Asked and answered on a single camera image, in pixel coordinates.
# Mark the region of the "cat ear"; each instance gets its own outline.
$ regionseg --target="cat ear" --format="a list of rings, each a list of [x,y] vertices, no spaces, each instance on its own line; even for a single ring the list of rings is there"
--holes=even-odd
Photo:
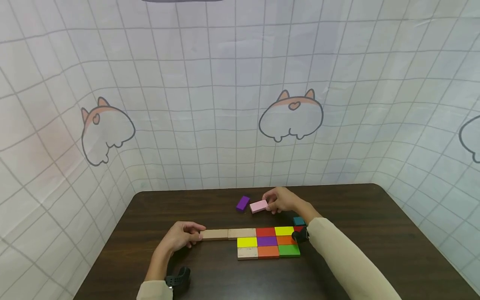
[[[308,92],[305,94],[305,97],[315,100],[315,92],[312,88],[308,90]]]
[[[283,99],[290,98],[290,94],[288,93],[287,90],[283,90],[280,96],[278,96],[278,99],[276,100],[277,102]]]
[[[84,119],[84,123],[87,121],[88,111],[85,108],[82,108],[82,117]]]
[[[98,106],[110,106],[103,97],[98,97]]]

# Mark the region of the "beige block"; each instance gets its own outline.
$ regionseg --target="beige block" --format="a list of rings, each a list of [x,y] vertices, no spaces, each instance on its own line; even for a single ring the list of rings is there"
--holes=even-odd
[[[237,228],[228,230],[228,239],[236,240],[237,238],[253,238],[257,236],[255,228]]]
[[[202,240],[228,240],[228,229],[207,229],[201,234]]]
[[[237,258],[239,261],[258,259],[257,247],[237,248]]]

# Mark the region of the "beige sleeve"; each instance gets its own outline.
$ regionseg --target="beige sleeve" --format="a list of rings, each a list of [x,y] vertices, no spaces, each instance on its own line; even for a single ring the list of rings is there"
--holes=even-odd
[[[137,300],[172,300],[173,292],[164,280],[145,281],[140,286]]]
[[[307,227],[310,243],[323,256],[351,300],[399,300],[392,285],[335,225],[325,218]]]

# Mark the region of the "pink heart shape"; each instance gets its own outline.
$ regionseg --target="pink heart shape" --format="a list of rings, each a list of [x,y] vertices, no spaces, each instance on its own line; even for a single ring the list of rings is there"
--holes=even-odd
[[[93,121],[93,124],[98,125],[98,124],[100,123],[100,115],[99,115],[99,114],[95,114],[95,115],[93,116],[92,121]]]
[[[296,110],[297,108],[300,107],[300,101],[297,101],[297,102],[292,102],[288,105],[288,108],[290,110]]]

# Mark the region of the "teal block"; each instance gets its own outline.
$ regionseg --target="teal block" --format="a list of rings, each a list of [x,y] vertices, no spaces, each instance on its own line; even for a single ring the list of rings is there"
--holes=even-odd
[[[305,226],[305,221],[301,216],[296,216],[293,218],[293,225],[295,226]]]

